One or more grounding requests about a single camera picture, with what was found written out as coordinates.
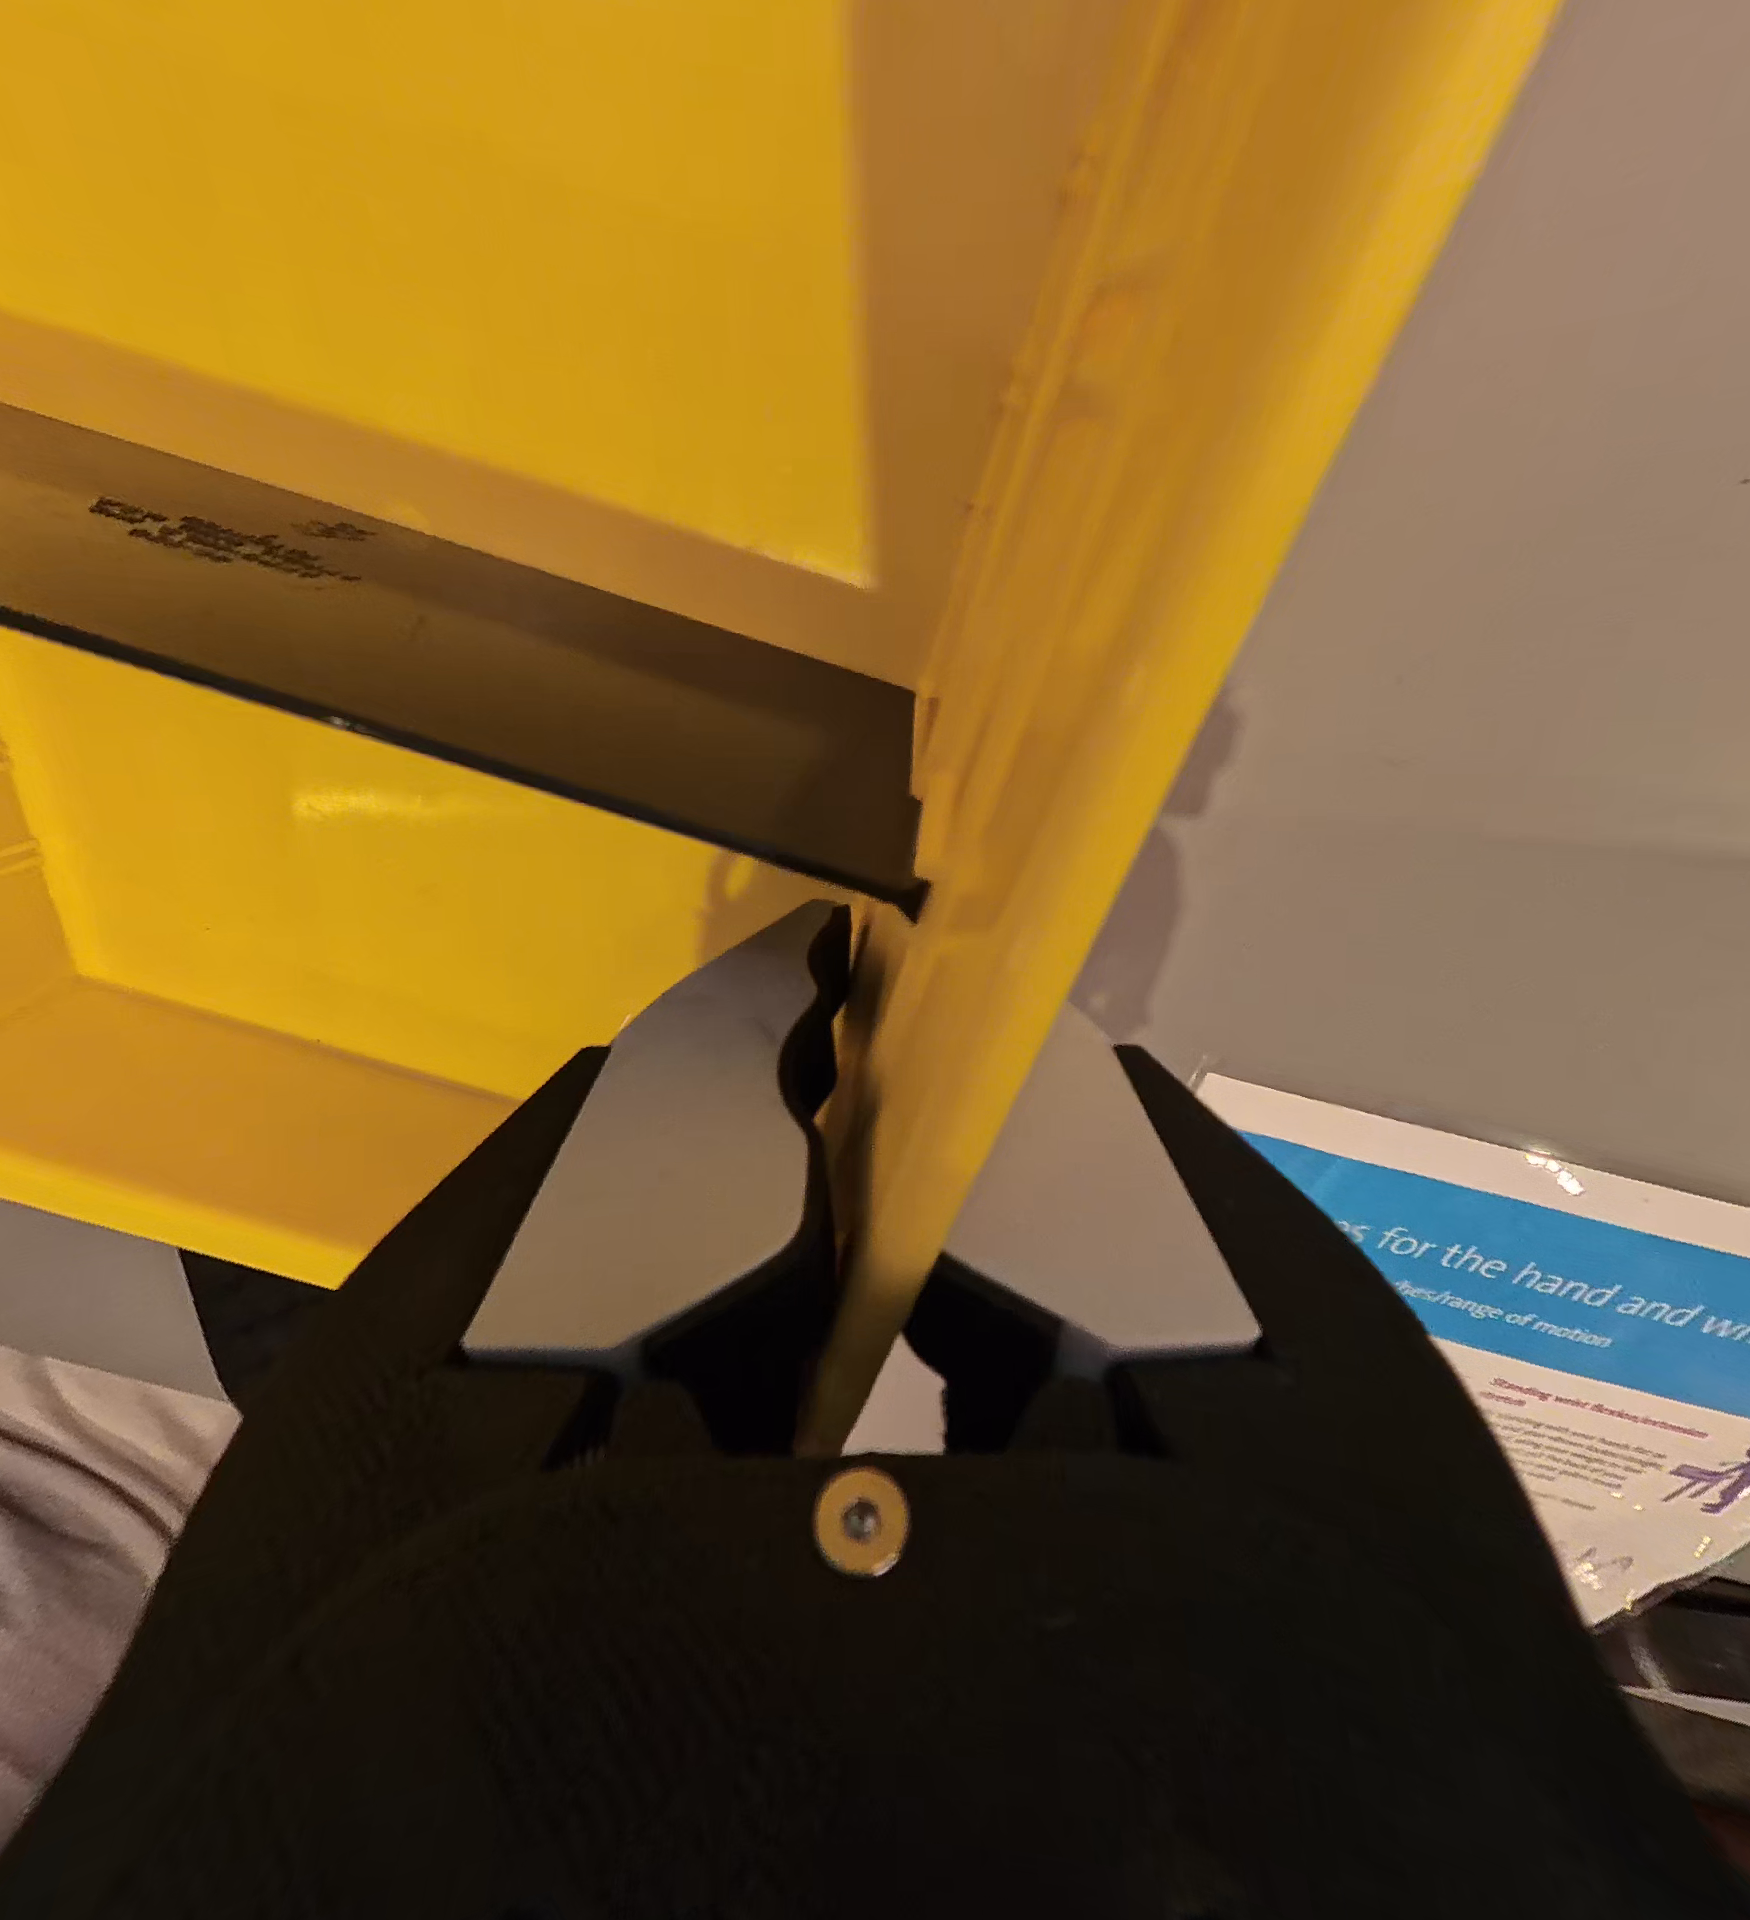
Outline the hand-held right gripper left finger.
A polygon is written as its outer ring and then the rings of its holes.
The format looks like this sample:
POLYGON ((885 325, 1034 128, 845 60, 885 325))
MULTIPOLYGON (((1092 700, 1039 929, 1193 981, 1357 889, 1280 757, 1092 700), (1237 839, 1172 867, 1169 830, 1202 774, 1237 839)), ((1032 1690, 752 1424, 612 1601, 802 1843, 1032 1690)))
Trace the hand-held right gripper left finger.
POLYGON ((606 1046, 461 1348, 627 1368, 755 1288, 827 1300, 853 917, 805 901, 674 981, 606 1046))

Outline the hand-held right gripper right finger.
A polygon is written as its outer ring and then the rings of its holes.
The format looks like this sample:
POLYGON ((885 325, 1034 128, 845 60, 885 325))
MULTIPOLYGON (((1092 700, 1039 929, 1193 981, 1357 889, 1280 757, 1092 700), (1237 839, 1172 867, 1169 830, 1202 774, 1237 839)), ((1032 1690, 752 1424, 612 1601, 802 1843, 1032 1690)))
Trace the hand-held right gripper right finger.
POLYGON ((1239 1357, 1260 1326, 1114 1046, 1061 1008, 908 1339, 926 1366, 1239 1357))

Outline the yellow plastic bin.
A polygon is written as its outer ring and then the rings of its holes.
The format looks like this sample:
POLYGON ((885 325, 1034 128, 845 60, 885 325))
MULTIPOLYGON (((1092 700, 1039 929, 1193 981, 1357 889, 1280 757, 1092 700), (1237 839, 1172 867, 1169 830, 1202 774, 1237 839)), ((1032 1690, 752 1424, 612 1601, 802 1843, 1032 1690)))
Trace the yellow plastic bin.
POLYGON ((914 694, 915 918, 0 630, 0 1199, 337 1282, 794 901, 837 1442, 1560 2, 0 2, 0 402, 914 694))

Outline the laminated printed sheet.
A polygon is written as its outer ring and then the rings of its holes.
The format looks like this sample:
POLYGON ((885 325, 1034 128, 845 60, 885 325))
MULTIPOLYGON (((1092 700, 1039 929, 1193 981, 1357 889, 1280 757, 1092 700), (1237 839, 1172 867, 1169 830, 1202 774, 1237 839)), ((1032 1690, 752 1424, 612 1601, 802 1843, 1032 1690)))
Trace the laminated printed sheet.
POLYGON ((1750 1587, 1750 1208, 1212 1070, 1194 1093, 1412 1308, 1587 1625, 1750 1587))

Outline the black bin divider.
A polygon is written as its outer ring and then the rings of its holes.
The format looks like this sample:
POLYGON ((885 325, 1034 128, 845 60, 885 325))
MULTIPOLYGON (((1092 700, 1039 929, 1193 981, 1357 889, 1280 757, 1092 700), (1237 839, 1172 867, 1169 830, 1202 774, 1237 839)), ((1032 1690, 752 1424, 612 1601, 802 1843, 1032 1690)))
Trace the black bin divider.
POLYGON ((0 630, 918 917, 914 694, 0 402, 0 630))

